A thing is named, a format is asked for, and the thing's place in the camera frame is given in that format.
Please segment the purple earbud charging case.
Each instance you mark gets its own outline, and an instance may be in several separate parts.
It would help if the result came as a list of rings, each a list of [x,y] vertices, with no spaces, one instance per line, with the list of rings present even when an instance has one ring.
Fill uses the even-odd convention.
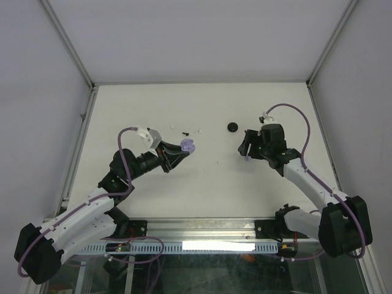
[[[180,143],[181,150],[192,154],[195,151],[194,141],[191,138],[185,138]]]

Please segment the aluminium frame post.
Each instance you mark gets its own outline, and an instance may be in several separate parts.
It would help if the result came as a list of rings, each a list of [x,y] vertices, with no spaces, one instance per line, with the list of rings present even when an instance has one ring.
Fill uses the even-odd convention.
[[[347,3],[342,15],[340,16],[336,26],[333,29],[332,34],[330,35],[326,45],[324,46],[322,53],[319,56],[309,78],[306,80],[306,85],[308,88],[312,88],[313,82],[317,78],[317,75],[321,71],[321,68],[326,62],[328,56],[330,55],[332,49],[334,48],[335,43],[337,42],[348,20],[350,19],[352,13],[354,12],[354,10],[356,9],[359,3],[360,3],[359,0],[350,0]]]
[[[59,17],[57,16],[53,6],[51,5],[50,1],[47,0],[38,0],[37,1],[41,6],[45,16],[48,18],[48,21],[52,25],[56,35],[58,36],[60,42],[62,43],[65,51],[69,55],[71,61],[73,62],[74,66],[78,70],[78,73],[81,75],[83,81],[86,83],[89,89],[94,88],[94,82],[88,73],[85,65],[81,61],[72,41],[70,40],[69,36],[66,33],[63,25]]]

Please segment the left aluminium frame post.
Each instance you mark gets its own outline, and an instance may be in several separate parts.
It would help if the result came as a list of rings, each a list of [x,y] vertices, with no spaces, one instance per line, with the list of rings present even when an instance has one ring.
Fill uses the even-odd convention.
[[[62,43],[65,51],[69,55],[71,61],[73,62],[74,66],[78,70],[78,73],[81,75],[83,81],[86,83],[89,89],[94,88],[94,82],[88,73],[85,65],[81,61],[72,41],[70,40],[69,36],[66,33],[63,25],[59,17],[57,16],[53,6],[51,5],[50,1],[47,0],[38,0],[37,1],[41,6],[45,16],[48,18],[48,21],[52,25],[56,35],[58,36],[60,42]]]

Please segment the black earbud charging case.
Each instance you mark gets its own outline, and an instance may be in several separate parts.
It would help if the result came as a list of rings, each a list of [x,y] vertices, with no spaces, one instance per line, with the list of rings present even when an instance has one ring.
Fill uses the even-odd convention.
[[[235,122],[230,122],[227,125],[227,130],[229,132],[236,132],[238,130],[238,124]]]

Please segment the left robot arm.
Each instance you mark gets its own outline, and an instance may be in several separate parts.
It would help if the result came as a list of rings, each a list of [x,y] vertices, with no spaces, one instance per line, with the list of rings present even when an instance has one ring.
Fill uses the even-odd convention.
[[[155,168],[168,173],[194,151],[190,138],[179,145],[161,141],[153,152],[138,157],[126,148],[117,151],[110,171],[77,205],[46,223],[21,229],[14,253],[18,274],[43,284],[84,247],[99,239],[125,238],[128,218],[117,206],[133,192],[132,181]]]

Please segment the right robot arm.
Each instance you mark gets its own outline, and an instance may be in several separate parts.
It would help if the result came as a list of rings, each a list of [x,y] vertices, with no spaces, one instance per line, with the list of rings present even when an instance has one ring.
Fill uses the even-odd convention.
[[[363,251],[373,242],[366,202],[359,196],[325,188],[303,164],[301,153],[288,148],[280,124],[248,129],[238,147],[243,157],[265,160],[280,176],[293,183],[317,208],[318,215],[299,206],[285,205],[275,213],[274,231],[281,237],[293,232],[316,239],[330,257]]]

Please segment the right aluminium frame post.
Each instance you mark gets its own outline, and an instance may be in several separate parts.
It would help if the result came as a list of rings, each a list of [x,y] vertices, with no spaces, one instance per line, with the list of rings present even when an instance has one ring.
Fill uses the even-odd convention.
[[[330,55],[332,49],[334,48],[335,43],[337,42],[348,20],[350,19],[352,13],[354,12],[354,10],[356,9],[359,3],[360,3],[359,0],[350,0],[347,3],[342,15],[340,16],[336,26],[333,29],[332,34],[330,35],[326,45],[324,46],[322,53],[319,56],[309,78],[306,80],[306,85],[308,88],[312,88],[313,82],[317,78],[317,75],[321,71],[321,68],[326,62],[328,56]]]

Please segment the aluminium mounting rail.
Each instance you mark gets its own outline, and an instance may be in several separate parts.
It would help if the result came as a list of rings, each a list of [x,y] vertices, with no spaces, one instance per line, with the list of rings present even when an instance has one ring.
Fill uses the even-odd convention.
[[[113,220],[107,214],[100,216],[81,216],[62,214],[38,226],[39,232],[49,232],[46,238],[62,242],[75,240],[81,236],[89,242],[101,239],[118,239],[120,241],[132,237],[154,236],[164,241],[182,240],[219,240],[247,241],[253,239],[270,239],[273,235],[267,232],[273,224],[272,218],[185,218],[185,219],[133,219],[120,217]]]

